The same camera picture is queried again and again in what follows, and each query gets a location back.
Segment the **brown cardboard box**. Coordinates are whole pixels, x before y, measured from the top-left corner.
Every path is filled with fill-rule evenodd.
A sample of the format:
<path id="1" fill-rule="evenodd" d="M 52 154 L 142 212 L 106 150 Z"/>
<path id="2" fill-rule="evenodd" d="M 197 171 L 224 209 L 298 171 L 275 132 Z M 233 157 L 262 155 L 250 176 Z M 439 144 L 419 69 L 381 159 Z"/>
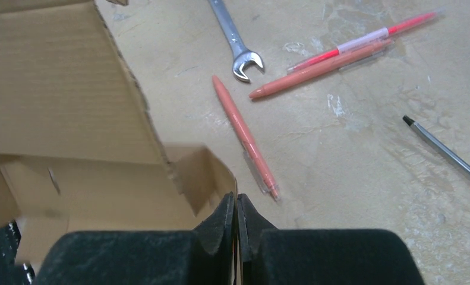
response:
<path id="1" fill-rule="evenodd" d="M 40 266 L 82 230 L 188 230 L 236 192 L 204 145 L 164 144 L 93 1 L 0 1 L 0 227 Z"/>

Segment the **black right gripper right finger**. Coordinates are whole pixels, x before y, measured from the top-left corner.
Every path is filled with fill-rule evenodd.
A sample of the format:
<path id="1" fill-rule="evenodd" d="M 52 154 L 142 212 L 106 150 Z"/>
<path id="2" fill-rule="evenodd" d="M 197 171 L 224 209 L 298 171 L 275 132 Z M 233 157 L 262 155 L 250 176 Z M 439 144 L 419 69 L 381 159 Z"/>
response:
<path id="1" fill-rule="evenodd" d="M 402 239 L 384 229 L 278 229 L 236 202 L 242 284 L 424 284 Z"/>

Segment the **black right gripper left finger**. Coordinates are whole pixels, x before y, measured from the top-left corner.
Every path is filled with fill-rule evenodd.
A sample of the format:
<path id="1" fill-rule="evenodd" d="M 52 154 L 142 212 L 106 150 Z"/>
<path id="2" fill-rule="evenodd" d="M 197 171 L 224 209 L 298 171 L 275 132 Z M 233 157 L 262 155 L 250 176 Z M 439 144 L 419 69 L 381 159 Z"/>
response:
<path id="1" fill-rule="evenodd" d="M 192 230 L 63 235 L 33 284 L 232 284 L 235 195 Z"/>

